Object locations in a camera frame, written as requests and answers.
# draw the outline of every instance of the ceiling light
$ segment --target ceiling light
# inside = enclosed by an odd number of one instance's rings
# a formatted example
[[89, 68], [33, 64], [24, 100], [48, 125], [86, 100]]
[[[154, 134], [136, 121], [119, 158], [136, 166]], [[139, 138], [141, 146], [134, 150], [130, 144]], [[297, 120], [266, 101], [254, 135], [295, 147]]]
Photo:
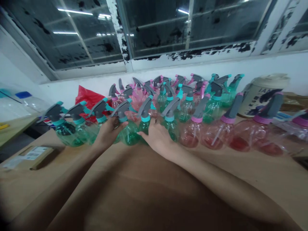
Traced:
[[58, 8], [59, 11], [65, 11], [65, 12], [70, 12], [70, 13], [80, 13], [80, 14], [86, 14], [86, 15], [93, 15], [92, 13], [86, 13], [86, 12], [82, 12], [82, 11], [71, 11], [71, 10], [65, 10], [65, 9], [61, 9]]
[[54, 34], [77, 34], [76, 32], [53, 32]]
[[178, 12], [182, 12], [182, 13], [185, 13], [185, 14], [189, 14], [187, 11], [184, 11], [184, 10], [181, 10], [181, 9], [178, 9]]

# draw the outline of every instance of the window glass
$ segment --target window glass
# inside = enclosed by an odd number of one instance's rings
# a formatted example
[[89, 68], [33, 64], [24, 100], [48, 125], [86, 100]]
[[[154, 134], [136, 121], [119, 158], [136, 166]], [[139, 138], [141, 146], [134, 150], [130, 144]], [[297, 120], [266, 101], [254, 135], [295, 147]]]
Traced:
[[256, 40], [272, 0], [118, 2], [132, 56], [141, 57]]
[[55, 70], [123, 60], [106, 0], [11, 0], [4, 7]]

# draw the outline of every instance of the spray bottle cap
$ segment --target spray bottle cap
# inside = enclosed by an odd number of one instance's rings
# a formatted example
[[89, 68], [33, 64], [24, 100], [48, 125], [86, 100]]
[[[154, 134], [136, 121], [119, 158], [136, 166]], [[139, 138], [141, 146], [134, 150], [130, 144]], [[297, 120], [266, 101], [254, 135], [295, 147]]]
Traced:
[[178, 107], [178, 105], [180, 104], [181, 99], [178, 97], [175, 97], [174, 100], [172, 100], [167, 107], [165, 108], [165, 110], [163, 111], [163, 113], [161, 114], [162, 117], [165, 117], [165, 120], [167, 122], [172, 122], [174, 121], [174, 114], [173, 111]]
[[203, 113], [205, 109], [205, 105], [208, 102], [211, 95], [207, 93], [199, 102], [198, 106], [196, 107], [196, 110], [194, 114], [192, 115], [192, 121], [195, 123], [201, 123], [203, 118]]
[[150, 87], [150, 84], [145, 84], [144, 89], [149, 95], [155, 95], [155, 91]]
[[174, 92], [174, 90], [172, 89], [172, 87], [170, 86], [169, 83], [165, 83], [165, 87], [166, 87], [166, 91], [167, 91], [167, 100], [172, 101], [173, 96], [175, 95], [175, 92]]
[[229, 87], [237, 89], [238, 84], [240, 83], [241, 79], [244, 77], [244, 74], [238, 74], [234, 77], [233, 81], [229, 84]]
[[186, 77], [185, 76], [181, 76], [181, 75], [175, 75], [175, 76], [176, 76], [176, 81], [173, 84], [173, 86], [176, 87], [175, 92], [177, 92], [177, 91], [180, 90], [179, 84], [183, 85], [185, 83]]
[[135, 77], [133, 77], [135, 86], [137, 86], [137, 89], [143, 89], [143, 84]]
[[130, 103], [126, 100], [116, 107], [116, 109], [112, 112], [110, 117], [118, 116], [119, 122], [124, 123], [125, 121], [128, 120], [127, 116], [125, 115], [125, 112], [129, 111], [130, 107], [131, 107]]
[[86, 111], [89, 112], [90, 110], [87, 109], [85, 106], [87, 104], [86, 101], [82, 101], [79, 104], [76, 104], [72, 106], [70, 109], [68, 109], [67, 114], [70, 114], [75, 124], [82, 124], [85, 119], [80, 115], [81, 113], [85, 113]]
[[137, 114], [137, 117], [139, 118], [141, 116], [141, 121], [143, 122], [148, 122], [150, 121], [150, 115], [149, 115], [149, 110], [155, 110], [156, 108], [153, 105], [153, 96], [150, 95], [149, 97], [146, 98], [146, 100], [143, 102], [141, 105], [139, 112]]
[[45, 117], [47, 116], [54, 126], [58, 126], [65, 122], [64, 119], [61, 118], [61, 113], [67, 113], [68, 110], [62, 107], [63, 102], [58, 101], [53, 106], [48, 108], [45, 113], [42, 115], [42, 118], [38, 121], [38, 123], [44, 121]]
[[253, 117], [253, 120], [261, 124], [269, 124], [276, 116], [283, 103], [283, 93], [276, 92], [270, 99], [269, 103]]
[[120, 88], [120, 92], [122, 93], [125, 89], [124, 89], [124, 86], [122, 84], [122, 79], [119, 78], [119, 88]]
[[235, 118], [238, 110], [243, 101], [243, 93], [237, 93], [235, 99], [232, 103], [232, 106], [227, 110], [227, 112], [220, 118], [222, 122], [226, 124], [233, 124], [235, 122]]
[[116, 93], [119, 95], [120, 93], [116, 89], [116, 84], [112, 84], [110, 89], [109, 89], [109, 95], [111, 96], [112, 101], [116, 101], [118, 97], [116, 96]]
[[187, 85], [183, 85], [181, 88], [182, 88], [183, 92], [187, 94], [186, 100], [192, 101], [193, 100], [194, 88], [191, 87], [191, 86], [187, 86]]
[[303, 127], [308, 127], [308, 112], [306, 112], [305, 114], [302, 114], [298, 117], [295, 117], [292, 120], [293, 123], [296, 123], [298, 125], [301, 125]]
[[205, 79], [202, 78], [200, 75], [191, 73], [190, 76], [192, 77], [192, 79], [189, 81], [189, 83], [188, 83], [187, 85], [191, 84], [192, 82], [197, 82], [197, 83], [199, 83], [199, 82], [205, 81]]
[[106, 110], [114, 111], [114, 109], [108, 105], [107, 101], [108, 101], [107, 98], [103, 98], [101, 101], [95, 104], [94, 107], [91, 109], [87, 118], [89, 118], [94, 112], [97, 122], [99, 123], [104, 122], [107, 118], [103, 114], [103, 111], [106, 111]]

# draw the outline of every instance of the cardboard surface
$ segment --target cardboard surface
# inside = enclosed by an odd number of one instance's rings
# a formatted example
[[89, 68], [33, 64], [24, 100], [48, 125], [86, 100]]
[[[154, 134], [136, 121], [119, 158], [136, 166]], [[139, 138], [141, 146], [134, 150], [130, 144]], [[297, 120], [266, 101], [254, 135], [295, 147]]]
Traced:
[[[31, 145], [63, 148], [53, 130]], [[37, 171], [7, 170], [1, 164], [7, 217], [13, 219], [86, 149], [65, 147]], [[229, 148], [191, 152], [250, 183], [308, 229], [308, 172], [291, 158]], [[255, 230], [185, 170], [148, 146], [121, 143], [94, 163], [52, 225], [59, 230]]]

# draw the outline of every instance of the spray bottle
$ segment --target spray bottle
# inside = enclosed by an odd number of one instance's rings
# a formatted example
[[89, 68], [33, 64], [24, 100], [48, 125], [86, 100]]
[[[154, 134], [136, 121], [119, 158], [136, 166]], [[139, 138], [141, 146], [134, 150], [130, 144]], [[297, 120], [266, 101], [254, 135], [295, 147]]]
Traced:
[[238, 93], [229, 110], [218, 120], [204, 128], [201, 144], [212, 150], [219, 150], [229, 145], [234, 137], [234, 122], [242, 104], [243, 93]]
[[204, 124], [202, 123], [203, 111], [209, 98], [210, 94], [206, 94], [201, 99], [191, 119], [181, 129], [179, 141], [183, 146], [188, 148], [197, 147], [201, 132], [204, 129]]
[[176, 97], [167, 105], [161, 114], [161, 116], [165, 117], [161, 124], [168, 130], [169, 135], [174, 142], [177, 142], [179, 139], [179, 128], [174, 118], [174, 110], [180, 106], [180, 101], [181, 99]]
[[241, 152], [248, 152], [252, 148], [264, 153], [279, 152], [280, 148], [278, 146], [264, 146], [264, 144], [268, 142], [269, 123], [276, 116], [282, 102], [283, 93], [276, 92], [262, 111], [252, 119], [246, 119], [236, 124], [234, 137], [229, 147]]
[[258, 149], [264, 154], [275, 157], [293, 156], [308, 150], [308, 110], [292, 121], [274, 123], [269, 128], [268, 142]]
[[229, 87], [227, 87], [227, 93], [223, 93], [221, 96], [221, 104], [223, 108], [229, 108], [231, 107], [235, 96], [236, 96], [236, 89], [241, 81], [241, 79], [244, 77], [244, 74], [238, 74], [234, 77], [233, 81], [229, 84]]
[[183, 85], [182, 88], [184, 93], [187, 94], [186, 99], [181, 103], [181, 110], [179, 111], [179, 121], [180, 123], [187, 122], [194, 112], [194, 102], [193, 102], [193, 92], [194, 88]]
[[159, 112], [157, 110], [158, 103], [154, 99], [155, 91], [148, 84], [144, 85], [144, 89], [146, 90], [146, 92], [149, 95], [149, 97], [151, 97], [151, 99], [152, 99], [153, 108], [151, 108], [149, 110], [149, 115], [151, 116], [151, 118], [158, 118], [159, 117]]
[[137, 113], [138, 111], [136, 111], [133, 107], [132, 107], [132, 99], [129, 96], [135, 95], [136, 93], [134, 92], [133, 88], [131, 86], [126, 86], [126, 89], [123, 91], [122, 93], [124, 95], [124, 101], [127, 101], [129, 103], [129, 110], [125, 112], [126, 116], [136, 122], [138, 120], [137, 118]]
[[123, 144], [128, 146], [135, 145], [140, 140], [140, 135], [137, 134], [138, 127], [137, 125], [127, 118], [125, 112], [131, 108], [130, 103], [126, 100], [121, 103], [111, 114], [112, 116], [118, 116], [119, 122], [124, 123], [128, 121], [128, 125], [119, 133], [119, 138], [121, 139]]
[[42, 122], [44, 117], [47, 116], [55, 126], [56, 135], [59, 137], [62, 143], [71, 147], [78, 147], [83, 145], [83, 142], [78, 137], [75, 125], [61, 118], [60, 114], [64, 113], [63, 107], [61, 107], [62, 104], [63, 102], [59, 101], [47, 109], [45, 114], [42, 116], [42, 119], [38, 121], [38, 123]]
[[86, 101], [82, 101], [79, 104], [71, 107], [67, 113], [71, 115], [73, 122], [76, 124], [76, 132], [78, 134], [78, 138], [81, 139], [83, 143], [92, 145], [97, 137], [99, 128], [95, 123], [86, 121], [82, 116], [80, 116], [81, 113], [88, 111], [85, 106], [86, 104]]
[[118, 95], [120, 94], [118, 92], [118, 90], [116, 89], [116, 84], [114, 83], [113, 85], [111, 85], [110, 90], [109, 90], [109, 96], [111, 96], [111, 100], [112, 100], [112, 104], [111, 104], [112, 108], [116, 108], [117, 106], [119, 106], [122, 103], [122, 100], [120, 100], [116, 96], [116, 93]]
[[193, 102], [195, 104], [195, 107], [198, 106], [200, 100], [201, 100], [201, 89], [203, 87], [203, 84], [207, 84], [208, 82], [202, 78], [200, 75], [191, 73], [191, 77], [192, 79], [189, 81], [189, 83], [187, 85], [190, 85], [192, 82], [197, 82], [196, 83], [196, 90], [193, 94]]
[[[141, 105], [138, 112], [138, 117], [141, 116], [141, 122], [139, 124], [139, 131], [149, 134], [149, 125], [150, 125], [150, 114], [149, 110], [155, 110], [156, 108], [153, 105], [153, 95], [150, 95]], [[141, 137], [141, 142], [147, 144], [147, 142]]]

